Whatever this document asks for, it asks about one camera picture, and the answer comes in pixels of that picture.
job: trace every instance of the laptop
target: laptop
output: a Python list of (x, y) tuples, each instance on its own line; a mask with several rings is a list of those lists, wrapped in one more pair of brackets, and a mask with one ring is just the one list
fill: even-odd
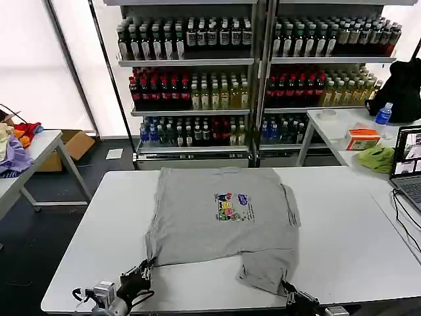
[(390, 181), (421, 212), (421, 125), (400, 127)]

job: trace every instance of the gray t-shirt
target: gray t-shirt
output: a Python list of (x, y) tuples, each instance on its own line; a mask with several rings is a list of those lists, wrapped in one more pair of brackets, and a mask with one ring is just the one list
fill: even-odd
[(146, 234), (156, 265), (242, 254), (240, 278), (283, 295), (297, 265), (299, 212), (272, 169), (162, 169)]

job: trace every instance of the tissue box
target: tissue box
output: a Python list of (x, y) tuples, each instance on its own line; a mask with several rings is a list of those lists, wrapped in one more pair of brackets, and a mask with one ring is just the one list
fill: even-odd
[(345, 135), (346, 150), (365, 150), (373, 147), (380, 140), (380, 136), (372, 129), (348, 130)]

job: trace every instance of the red cloth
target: red cloth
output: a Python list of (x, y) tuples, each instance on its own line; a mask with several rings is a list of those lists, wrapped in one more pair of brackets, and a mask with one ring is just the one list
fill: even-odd
[(25, 132), (25, 136), (29, 138), (29, 141), (32, 141), (32, 138), (34, 138), (35, 133), (34, 130), (37, 126), (41, 125), (41, 123), (20, 123), (14, 126), (15, 130), (22, 130)]

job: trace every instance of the black bag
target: black bag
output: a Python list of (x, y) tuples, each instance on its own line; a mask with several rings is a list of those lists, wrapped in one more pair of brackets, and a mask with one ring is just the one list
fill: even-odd
[(393, 103), (391, 123), (410, 123), (421, 119), (421, 60), (396, 61), (391, 76), (373, 100), (366, 101), (370, 115), (377, 115), (387, 102)]

